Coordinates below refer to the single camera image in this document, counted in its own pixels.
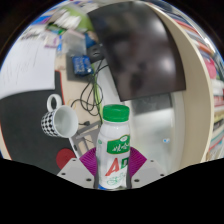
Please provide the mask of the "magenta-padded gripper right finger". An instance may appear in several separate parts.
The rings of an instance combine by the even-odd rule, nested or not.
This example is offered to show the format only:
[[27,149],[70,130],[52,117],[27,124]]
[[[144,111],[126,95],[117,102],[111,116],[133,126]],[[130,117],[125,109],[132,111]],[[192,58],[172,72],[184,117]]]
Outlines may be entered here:
[[129,188],[140,188],[165,176],[165,172],[156,160],[148,160],[137,149],[130,148],[128,161]]

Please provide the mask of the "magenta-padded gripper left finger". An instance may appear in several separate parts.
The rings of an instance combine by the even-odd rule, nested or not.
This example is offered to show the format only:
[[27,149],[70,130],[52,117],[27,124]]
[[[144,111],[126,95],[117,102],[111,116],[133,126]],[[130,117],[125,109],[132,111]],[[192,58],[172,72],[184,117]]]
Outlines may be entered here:
[[97,189],[99,178],[96,149],[89,150],[79,159],[71,158],[58,176],[78,186]]

